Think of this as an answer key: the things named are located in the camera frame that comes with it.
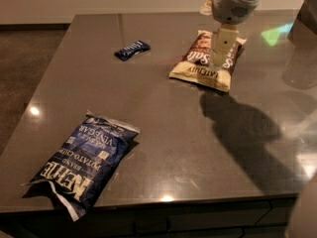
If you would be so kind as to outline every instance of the table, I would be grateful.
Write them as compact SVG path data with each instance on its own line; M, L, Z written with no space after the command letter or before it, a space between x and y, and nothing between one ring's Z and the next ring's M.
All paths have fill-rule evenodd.
M248 41L229 94L168 78L198 30L217 30L211 17L77 15L0 158L0 216L7 219L0 229L50 237L36 223L57 221L81 226L83 234L83 223L104 225L98 214L111 213L116 226L125 219L121 213L125 221L136 221L154 207L163 213L153 230L184 230L193 223L185 221L192 205L203 205L198 212L209 217L214 214L209 209L220 211L217 205L257 209L254 223L279 199L293 200L317 167L317 39L299 22L287 38L296 13L258 11L239 26ZM114 56L137 40L149 43L151 51L126 62ZM39 116L30 112L34 106ZM71 223L60 205L45 196L29 197L21 183L45 164L87 110L138 126L141 134L92 213ZM171 209L182 213L172 217ZM26 217L30 221L22 226ZM110 233L142 233L149 221L129 228L120 222Z

